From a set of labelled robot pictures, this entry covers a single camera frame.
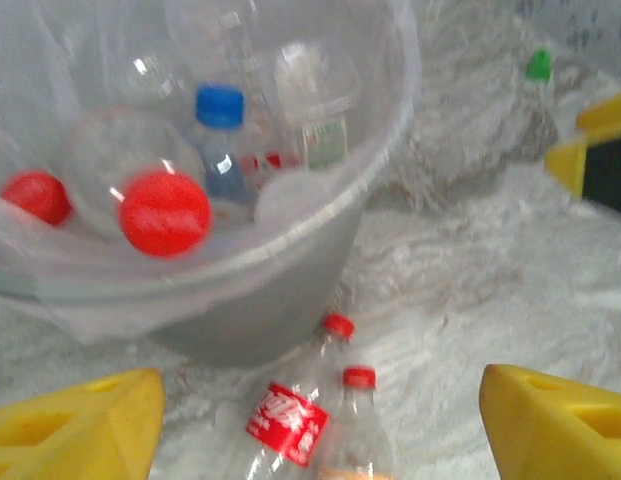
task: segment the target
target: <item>clear plastic bag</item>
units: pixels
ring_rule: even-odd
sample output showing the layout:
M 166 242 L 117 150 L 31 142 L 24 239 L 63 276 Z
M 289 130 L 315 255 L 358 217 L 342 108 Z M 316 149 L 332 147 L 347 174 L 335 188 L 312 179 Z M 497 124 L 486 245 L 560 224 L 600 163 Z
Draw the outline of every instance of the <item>clear plastic bag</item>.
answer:
M 361 80 L 347 158 L 323 173 L 275 178 L 261 193 L 255 224 L 214 234 L 191 256 L 145 258 L 126 242 L 91 236 L 73 222 L 55 230 L 0 200 L 0 295 L 81 341 L 144 334 L 193 317 L 205 326 L 200 348 L 223 349 L 228 341 L 278 348 L 307 338 L 329 302 L 368 192 L 414 115 L 420 63 L 411 2 L 29 1 L 32 8 L 0 0 L 0 103 L 10 99 L 0 108 L 0 130 L 53 169 L 67 161 L 68 131 L 80 118 L 134 103 L 115 80 L 139 42 L 178 52 L 176 70 L 186 68 L 195 82 L 234 81 L 236 62 L 228 58 L 236 59 L 239 47 L 242 80 L 263 68 L 264 52 L 294 41 L 330 38 L 347 52 Z M 245 38 L 233 47 L 220 32 L 237 18 Z M 309 277 L 313 287 L 294 288 L 280 304 L 282 290 Z M 211 309 L 226 309 L 227 328 L 210 323 Z M 273 335 L 275 324 L 306 317 Z M 240 327 L 246 318 L 250 326 Z

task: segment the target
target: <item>coca-cola bottle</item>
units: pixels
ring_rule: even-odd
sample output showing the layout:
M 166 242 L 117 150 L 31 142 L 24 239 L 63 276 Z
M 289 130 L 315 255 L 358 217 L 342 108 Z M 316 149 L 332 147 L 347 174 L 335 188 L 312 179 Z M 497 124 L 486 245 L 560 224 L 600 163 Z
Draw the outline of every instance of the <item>coca-cola bottle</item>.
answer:
M 371 367 L 344 370 L 344 399 L 322 443 L 319 480 L 392 479 L 392 448 L 372 398 L 376 381 Z
M 332 313 L 309 347 L 257 405 L 223 480 L 293 480 L 308 467 L 341 402 L 339 357 L 354 324 Z

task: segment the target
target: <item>red bottle cap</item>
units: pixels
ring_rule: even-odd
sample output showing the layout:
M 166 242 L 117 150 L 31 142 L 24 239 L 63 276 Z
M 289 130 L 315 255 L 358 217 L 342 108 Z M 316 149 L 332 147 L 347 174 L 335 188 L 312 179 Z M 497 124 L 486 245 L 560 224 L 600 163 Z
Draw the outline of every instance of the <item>red bottle cap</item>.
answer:
M 119 224 L 137 250 L 153 257 L 184 253 L 207 237 L 213 214 L 190 177 L 153 170 L 137 176 L 119 207 Z
M 339 313 L 329 313 L 323 319 L 323 328 L 331 333 L 350 340 L 354 333 L 354 323 Z
M 373 390 L 377 386 L 377 374 L 372 367 L 348 367 L 343 371 L 343 385 Z
M 8 179 L 0 197 L 55 227 L 72 213 L 61 182 L 43 170 L 26 170 Z

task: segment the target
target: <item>bottle label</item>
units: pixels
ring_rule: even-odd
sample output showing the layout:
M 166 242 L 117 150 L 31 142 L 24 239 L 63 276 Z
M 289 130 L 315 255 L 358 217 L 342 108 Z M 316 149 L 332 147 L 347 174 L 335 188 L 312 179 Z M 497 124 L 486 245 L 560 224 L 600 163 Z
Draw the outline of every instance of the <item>bottle label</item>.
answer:
M 301 129 L 303 157 L 312 171 L 340 162 L 348 153 L 345 117 L 306 124 Z
M 291 462 L 306 468 L 329 415 L 282 385 L 271 383 L 246 431 Z
M 322 468 L 319 471 L 318 480 L 392 480 L 392 477 L 388 475 L 377 475 L 376 473 L 359 473 L 349 470 Z

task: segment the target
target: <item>crumpled plastic sheet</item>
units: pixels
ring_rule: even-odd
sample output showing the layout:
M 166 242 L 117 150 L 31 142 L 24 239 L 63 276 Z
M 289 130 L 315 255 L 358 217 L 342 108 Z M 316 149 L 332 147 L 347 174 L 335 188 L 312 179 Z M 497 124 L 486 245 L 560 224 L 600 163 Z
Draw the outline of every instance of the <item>crumpled plastic sheet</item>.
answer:
M 444 8 L 439 18 L 450 14 Z M 474 17 L 482 18 L 480 12 Z M 521 58 L 540 44 L 507 16 L 499 18 L 507 22 L 501 34 L 519 38 L 511 51 Z M 349 361 L 378 370 L 376 403 L 394 443 L 397 478 L 498 478 L 478 410 L 488 363 L 517 364 L 621 392 L 621 217 L 572 202 L 537 161 L 546 142 L 570 134 L 574 114 L 587 101 L 621 85 L 552 48 L 558 66 L 554 100 L 531 95 L 525 108 L 486 114 L 492 133 L 475 143 L 451 135 L 443 119 L 438 133 L 432 123 L 428 138 L 417 142 L 423 124 L 417 125 L 407 152 L 422 153 L 399 159 L 395 176 L 364 215 L 335 306 L 357 323 Z M 508 57 L 513 69 L 518 55 Z M 481 81 L 474 85 L 483 88 Z M 475 90 L 464 92 L 476 100 L 470 104 L 478 116 L 487 111 Z M 503 89 L 501 95 L 504 105 L 515 105 L 527 94 L 510 97 Z M 429 98 L 426 90 L 426 105 Z M 424 115 L 435 110 L 427 107 Z M 516 112 L 515 128 L 506 120 Z M 547 119 L 544 127 L 526 120 L 534 112 Z M 546 133 L 540 135 L 540 128 Z M 466 148 L 472 154 L 462 161 L 436 153 L 455 145 L 473 145 Z M 480 152 L 491 156 L 476 163 L 472 159 L 488 158 Z M 445 166 L 451 158 L 457 163 Z M 410 163 L 415 159 L 434 170 L 400 175 L 401 169 L 424 172 Z M 303 348 L 290 354 L 296 355 Z M 81 347 L 43 322 L 14 318 L 0 308 L 0 404 L 126 368 L 162 369 L 167 409 L 153 480 L 218 478 L 267 379 L 286 361 L 219 370 L 145 339 Z

